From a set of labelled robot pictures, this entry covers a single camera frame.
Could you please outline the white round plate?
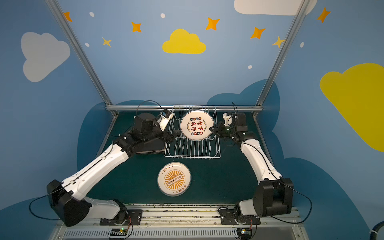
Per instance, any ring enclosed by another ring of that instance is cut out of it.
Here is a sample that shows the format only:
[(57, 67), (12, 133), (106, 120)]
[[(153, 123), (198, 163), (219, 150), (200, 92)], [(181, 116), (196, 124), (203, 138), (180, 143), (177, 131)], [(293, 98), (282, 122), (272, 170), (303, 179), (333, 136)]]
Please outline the white round plate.
[(191, 171), (186, 165), (172, 162), (160, 170), (157, 182), (163, 194), (178, 197), (188, 190), (191, 180)]
[(210, 128), (213, 126), (213, 117), (200, 110), (186, 113), (180, 122), (183, 136), (191, 141), (202, 141), (210, 137), (212, 134)]

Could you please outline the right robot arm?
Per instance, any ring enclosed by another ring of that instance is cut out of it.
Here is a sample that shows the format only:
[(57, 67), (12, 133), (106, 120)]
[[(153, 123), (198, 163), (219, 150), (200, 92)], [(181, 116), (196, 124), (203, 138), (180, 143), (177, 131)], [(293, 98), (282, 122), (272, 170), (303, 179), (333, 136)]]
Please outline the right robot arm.
[(238, 203), (239, 216), (275, 217), (292, 211), (294, 185), (275, 169), (255, 134), (249, 131), (245, 113), (224, 113), (223, 120), (210, 128), (221, 139), (231, 139), (246, 156), (258, 186), (252, 199)]

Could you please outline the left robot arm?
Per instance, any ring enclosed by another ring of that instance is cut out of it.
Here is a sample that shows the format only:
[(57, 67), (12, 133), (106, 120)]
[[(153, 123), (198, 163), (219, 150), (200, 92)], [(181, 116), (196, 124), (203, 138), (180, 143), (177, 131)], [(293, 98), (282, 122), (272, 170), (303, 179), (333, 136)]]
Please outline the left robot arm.
[(118, 200), (102, 201), (87, 197), (88, 192), (106, 175), (149, 143), (159, 139), (171, 143), (176, 133), (167, 131), (174, 113), (164, 109), (159, 116), (149, 113), (135, 116), (132, 129), (121, 134), (102, 154), (72, 176), (47, 185), (50, 207), (67, 227), (85, 219), (100, 219), (114, 225), (128, 222), (127, 207)]

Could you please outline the right controller board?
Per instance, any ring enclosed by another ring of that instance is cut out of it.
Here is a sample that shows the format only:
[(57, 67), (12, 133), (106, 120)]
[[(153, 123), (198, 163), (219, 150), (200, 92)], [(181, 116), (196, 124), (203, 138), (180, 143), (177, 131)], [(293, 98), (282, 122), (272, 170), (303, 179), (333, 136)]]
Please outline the right controller board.
[(250, 240), (253, 236), (251, 229), (237, 228), (237, 240)]

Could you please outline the controller board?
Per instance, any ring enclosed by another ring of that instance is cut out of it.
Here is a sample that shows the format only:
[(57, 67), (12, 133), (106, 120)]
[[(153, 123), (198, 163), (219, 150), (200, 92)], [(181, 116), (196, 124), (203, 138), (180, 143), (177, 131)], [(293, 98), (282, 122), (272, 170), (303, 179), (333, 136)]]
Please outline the controller board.
[(237, 240), (250, 240), (253, 236), (251, 229), (237, 228)]
[(109, 233), (109, 240), (124, 240), (128, 236), (128, 229), (111, 229)]

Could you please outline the left controller board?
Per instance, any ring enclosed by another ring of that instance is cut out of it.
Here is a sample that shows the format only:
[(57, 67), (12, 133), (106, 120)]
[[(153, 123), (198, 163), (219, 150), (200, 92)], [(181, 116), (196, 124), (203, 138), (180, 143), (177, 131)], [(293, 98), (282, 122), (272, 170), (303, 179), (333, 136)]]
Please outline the left controller board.
[(111, 229), (109, 233), (109, 240), (124, 240), (128, 236), (128, 229)]

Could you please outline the aluminium frame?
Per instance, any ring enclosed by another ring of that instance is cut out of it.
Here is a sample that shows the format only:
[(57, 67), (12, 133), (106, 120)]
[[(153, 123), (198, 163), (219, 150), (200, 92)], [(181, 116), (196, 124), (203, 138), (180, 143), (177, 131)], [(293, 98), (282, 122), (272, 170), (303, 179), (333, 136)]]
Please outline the aluminium frame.
[(258, 105), (301, 9), (311, 1), (55, 1), (69, 40), (119, 115), (146, 106)]

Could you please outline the aluminium rail base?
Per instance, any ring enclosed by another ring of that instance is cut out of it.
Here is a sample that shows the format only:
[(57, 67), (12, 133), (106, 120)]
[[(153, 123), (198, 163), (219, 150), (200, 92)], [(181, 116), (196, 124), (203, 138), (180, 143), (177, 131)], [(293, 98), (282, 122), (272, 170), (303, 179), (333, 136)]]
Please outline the aluminium rail base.
[(132, 204), (143, 210), (138, 226), (100, 226), (100, 220), (84, 220), (74, 227), (58, 222), (51, 240), (109, 240), (111, 229), (125, 229), (124, 240), (236, 240), (237, 228), (251, 229), (251, 240), (307, 240), (309, 236), (296, 208), (287, 215), (262, 217), (260, 225), (222, 225), (218, 209), (234, 205)]

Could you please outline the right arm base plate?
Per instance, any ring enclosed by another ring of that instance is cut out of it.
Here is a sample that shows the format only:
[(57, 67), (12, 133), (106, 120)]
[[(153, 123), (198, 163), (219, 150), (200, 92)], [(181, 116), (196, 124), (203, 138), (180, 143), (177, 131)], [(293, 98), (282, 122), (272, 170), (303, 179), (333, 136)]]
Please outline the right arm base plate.
[(218, 209), (222, 225), (260, 225), (261, 220), (258, 215), (244, 216), (235, 209)]

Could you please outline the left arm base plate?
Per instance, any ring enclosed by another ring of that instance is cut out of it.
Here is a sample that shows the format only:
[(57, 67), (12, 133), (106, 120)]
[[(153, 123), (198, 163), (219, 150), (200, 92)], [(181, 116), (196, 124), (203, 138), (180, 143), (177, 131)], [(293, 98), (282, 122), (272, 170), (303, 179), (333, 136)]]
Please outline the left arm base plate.
[(120, 210), (112, 219), (101, 219), (100, 226), (138, 226), (141, 223), (143, 210)]

